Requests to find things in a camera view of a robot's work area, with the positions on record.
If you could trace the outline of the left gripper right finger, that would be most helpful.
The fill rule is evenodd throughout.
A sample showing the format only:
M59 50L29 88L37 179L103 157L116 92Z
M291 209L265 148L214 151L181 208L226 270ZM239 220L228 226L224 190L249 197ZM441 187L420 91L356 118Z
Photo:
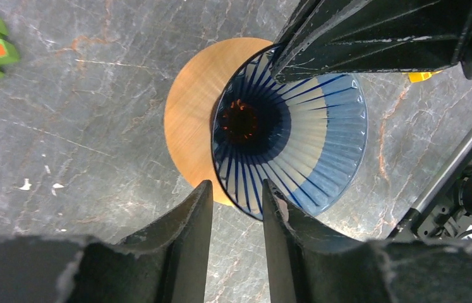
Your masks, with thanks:
M357 241L264 181L272 302L472 302L472 240Z

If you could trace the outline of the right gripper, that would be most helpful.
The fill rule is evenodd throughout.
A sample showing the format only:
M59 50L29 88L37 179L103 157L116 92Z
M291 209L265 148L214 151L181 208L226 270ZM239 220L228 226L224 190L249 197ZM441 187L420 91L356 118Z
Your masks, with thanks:
M298 1L277 43L272 74L281 83L438 71L460 56L472 80L472 1Z

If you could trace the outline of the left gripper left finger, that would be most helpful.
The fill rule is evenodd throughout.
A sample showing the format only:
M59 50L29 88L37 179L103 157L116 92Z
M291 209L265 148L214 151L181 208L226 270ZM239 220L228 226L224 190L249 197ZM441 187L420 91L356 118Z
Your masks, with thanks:
M203 302L212 183L110 244L91 235L0 236L0 302Z

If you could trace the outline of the blue glass dripper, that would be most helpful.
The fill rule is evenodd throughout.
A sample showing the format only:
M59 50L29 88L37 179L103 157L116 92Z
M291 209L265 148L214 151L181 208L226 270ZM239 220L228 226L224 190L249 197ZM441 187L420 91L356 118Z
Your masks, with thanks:
M218 98L212 116L211 150L216 178L232 204L263 217L264 180L316 216L352 183L363 159L368 112L351 74L325 74L281 84L271 73L277 46L245 61ZM258 129L245 144L228 142L222 111L241 99L257 110Z

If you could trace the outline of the brown glass dripper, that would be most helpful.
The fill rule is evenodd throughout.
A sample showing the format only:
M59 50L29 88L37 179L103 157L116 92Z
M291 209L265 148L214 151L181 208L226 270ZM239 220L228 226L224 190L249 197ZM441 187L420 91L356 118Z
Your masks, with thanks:
M257 110L241 99L232 101L228 108L222 111L220 125L228 142L245 144L257 133Z

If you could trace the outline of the yellow owl block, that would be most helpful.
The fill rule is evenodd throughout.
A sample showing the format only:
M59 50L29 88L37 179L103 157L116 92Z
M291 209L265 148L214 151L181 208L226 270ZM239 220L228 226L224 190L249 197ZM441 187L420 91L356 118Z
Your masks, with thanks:
M430 79L433 75L439 74L441 71L432 72L417 72L417 73L406 73L411 83L419 83Z

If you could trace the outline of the aluminium frame rail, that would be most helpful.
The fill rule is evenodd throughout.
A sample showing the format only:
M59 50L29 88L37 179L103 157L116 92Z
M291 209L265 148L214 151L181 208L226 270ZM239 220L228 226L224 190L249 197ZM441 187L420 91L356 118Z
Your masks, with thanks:
M472 237L472 129L394 227L389 238Z

